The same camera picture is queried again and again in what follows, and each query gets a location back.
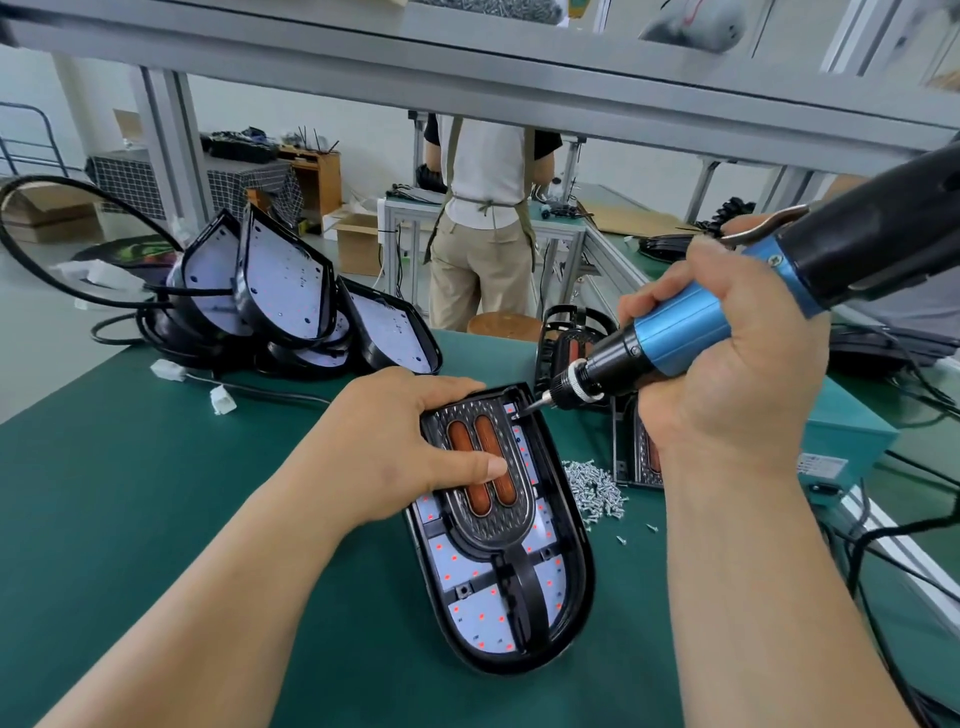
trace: apron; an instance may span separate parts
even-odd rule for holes
[[[534,232],[533,224],[530,222],[530,207],[527,206],[527,198],[534,188],[534,130],[526,127],[523,130],[523,199],[516,205],[509,203],[496,203],[493,200],[472,200],[469,197],[462,197],[453,193],[453,160],[457,156],[457,144],[460,142],[460,130],[464,126],[463,116],[453,117],[453,126],[450,127],[450,141],[446,150],[446,196],[444,203],[440,207],[440,220],[446,212],[446,206],[450,201],[456,198],[468,203],[475,203],[480,206],[481,212],[486,212],[491,207],[512,207],[516,211],[516,217],[520,221],[520,229],[527,238],[530,245],[530,256],[532,258],[530,270],[537,268],[537,234]],[[434,226],[430,233],[430,239],[426,244],[426,254],[423,257],[424,263],[430,262],[430,250],[433,248],[433,239],[437,236],[437,226]]]

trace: person's left hand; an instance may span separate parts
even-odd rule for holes
[[[388,518],[418,496],[493,480],[503,458],[428,445],[420,415],[484,388],[473,379],[414,376],[390,367],[355,379],[280,467],[275,478],[319,502],[344,533]]]

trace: person's elbow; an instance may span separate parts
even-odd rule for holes
[[[550,184],[553,181],[553,173],[552,153],[534,162],[534,184]]]
[[[441,153],[440,146],[432,144],[429,141],[423,143],[423,162],[426,168],[431,172],[440,172]]]

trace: teal box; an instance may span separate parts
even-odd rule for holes
[[[900,433],[829,377],[806,422],[797,473],[814,505],[840,502]]]

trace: khaki pants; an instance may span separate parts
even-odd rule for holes
[[[526,313],[531,252],[520,223],[498,230],[437,221],[430,260],[430,326],[466,331],[482,304],[485,313]]]

